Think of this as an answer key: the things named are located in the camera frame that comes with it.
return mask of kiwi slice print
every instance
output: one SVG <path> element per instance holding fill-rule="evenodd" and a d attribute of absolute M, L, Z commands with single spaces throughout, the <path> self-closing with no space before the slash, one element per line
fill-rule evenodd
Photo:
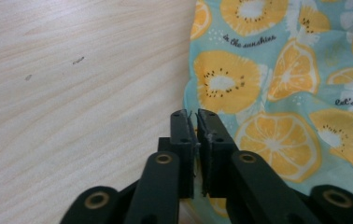
<path fill-rule="evenodd" d="M 261 72 L 247 58 L 223 50 L 204 51 L 193 63 L 201 107 L 233 114 L 252 105 L 261 88 Z"/>
<path fill-rule="evenodd" d="M 309 115 L 331 154 L 353 163 L 353 112 L 336 108 L 319 110 Z"/>
<path fill-rule="evenodd" d="M 241 36 L 256 35 L 278 24 L 285 16 L 288 0 L 223 0 L 222 18 Z"/>

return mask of fabric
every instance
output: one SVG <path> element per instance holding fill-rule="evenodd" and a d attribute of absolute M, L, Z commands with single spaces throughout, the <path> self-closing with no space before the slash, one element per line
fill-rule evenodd
<path fill-rule="evenodd" d="M 198 0 L 184 106 L 218 113 L 290 187 L 353 193 L 353 0 Z M 194 208 L 209 204 L 220 222 L 223 200 Z"/>

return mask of wood grain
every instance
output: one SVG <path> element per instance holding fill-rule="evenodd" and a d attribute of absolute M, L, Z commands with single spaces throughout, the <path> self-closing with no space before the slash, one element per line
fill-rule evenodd
<path fill-rule="evenodd" d="M 59 223 L 141 175 L 182 107 L 194 4 L 0 1 L 0 223 Z"/>

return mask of tabletop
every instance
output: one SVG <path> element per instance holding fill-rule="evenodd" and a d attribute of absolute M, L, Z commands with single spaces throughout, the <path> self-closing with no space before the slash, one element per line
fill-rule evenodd
<path fill-rule="evenodd" d="M 0 223 L 59 223 L 139 178 L 182 107 L 194 5 L 0 1 Z"/>

